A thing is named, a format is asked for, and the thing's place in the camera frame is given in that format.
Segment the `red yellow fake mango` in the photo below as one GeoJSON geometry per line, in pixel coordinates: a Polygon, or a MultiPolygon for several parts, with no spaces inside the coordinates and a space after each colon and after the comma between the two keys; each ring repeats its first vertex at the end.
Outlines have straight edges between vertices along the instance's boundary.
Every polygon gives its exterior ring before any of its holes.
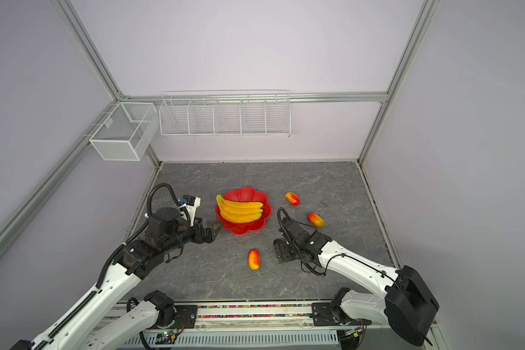
{"type": "Polygon", "coordinates": [[[294,192],[287,192],[284,198],[294,207],[300,204],[300,198],[294,192]]]}
{"type": "Polygon", "coordinates": [[[251,249],[248,254],[248,266],[251,270],[256,271],[260,268],[260,254],[256,249],[251,249]]]}
{"type": "Polygon", "coordinates": [[[308,221],[316,227],[324,227],[325,221],[318,214],[311,212],[307,215],[308,221]]]}

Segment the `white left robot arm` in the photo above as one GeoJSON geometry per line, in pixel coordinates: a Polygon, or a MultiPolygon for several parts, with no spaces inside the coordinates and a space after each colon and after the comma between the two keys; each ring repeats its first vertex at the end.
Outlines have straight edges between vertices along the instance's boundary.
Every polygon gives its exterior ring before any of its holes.
{"type": "Polygon", "coordinates": [[[173,260],[172,251],[182,251],[188,243],[215,241],[223,223],[205,223],[196,217],[200,203],[191,195],[177,198],[167,183],[154,186],[147,195],[146,221],[108,257],[96,284],[48,329],[13,348],[116,349],[152,326],[171,328],[179,318],[174,300],[154,291],[112,324],[94,330],[127,292],[159,265],[173,260]]]}

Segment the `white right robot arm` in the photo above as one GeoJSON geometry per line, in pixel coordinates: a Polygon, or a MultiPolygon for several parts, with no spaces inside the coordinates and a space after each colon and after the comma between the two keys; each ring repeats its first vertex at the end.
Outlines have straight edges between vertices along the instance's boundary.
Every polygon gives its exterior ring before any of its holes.
{"type": "Polygon", "coordinates": [[[351,321],[387,322],[404,341],[423,346],[440,305],[417,270],[405,265],[394,268],[373,262],[345,248],[328,235],[277,210],[281,238],[274,241],[280,263],[299,261],[306,273],[325,277],[336,272],[365,288],[371,296],[343,287],[328,305],[329,321],[336,325],[351,321]]]}

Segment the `yellow fake banana bunch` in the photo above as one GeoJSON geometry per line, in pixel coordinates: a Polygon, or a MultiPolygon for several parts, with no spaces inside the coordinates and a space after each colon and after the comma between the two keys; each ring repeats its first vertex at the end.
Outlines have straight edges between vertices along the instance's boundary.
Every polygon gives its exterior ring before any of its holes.
{"type": "Polygon", "coordinates": [[[236,202],[217,196],[217,205],[220,215],[231,223],[250,223],[262,217],[263,203],[261,202],[236,202]]]}

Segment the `red flower-shaped fruit bowl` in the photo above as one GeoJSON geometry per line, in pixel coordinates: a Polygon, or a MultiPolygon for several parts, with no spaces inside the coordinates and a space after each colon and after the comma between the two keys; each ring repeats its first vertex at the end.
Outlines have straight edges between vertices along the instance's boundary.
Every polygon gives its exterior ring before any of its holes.
{"type": "Polygon", "coordinates": [[[241,236],[262,229],[271,216],[272,207],[264,192],[243,187],[219,194],[214,211],[225,230],[241,236]]]}

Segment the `white mesh box basket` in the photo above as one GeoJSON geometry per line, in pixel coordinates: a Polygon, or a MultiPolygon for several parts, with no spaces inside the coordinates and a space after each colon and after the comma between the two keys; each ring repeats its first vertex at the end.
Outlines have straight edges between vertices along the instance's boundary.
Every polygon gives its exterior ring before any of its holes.
{"type": "Polygon", "coordinates": [[[140,161],[159,125],[153,103],[120,102],[91,135],[90,143],[103,160],[140,161]]]}

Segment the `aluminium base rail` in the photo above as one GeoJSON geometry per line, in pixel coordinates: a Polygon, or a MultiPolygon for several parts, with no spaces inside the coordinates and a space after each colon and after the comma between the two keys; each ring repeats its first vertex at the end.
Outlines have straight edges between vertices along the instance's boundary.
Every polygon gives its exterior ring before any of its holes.
{"type": "Polygon", "coordinates": [[[383,300],[372,295],[341,291],[332,300],[293,300],[253,303],[175,303],[170,298],[143,300],[113,322],[151,319],[145,327],[193,329],[216,323],[237,327],[242,324],[345,325],[388,324],[403,335],[428,332],[437,313],[434,306],[415,309],[402,295],[383,300]]]}

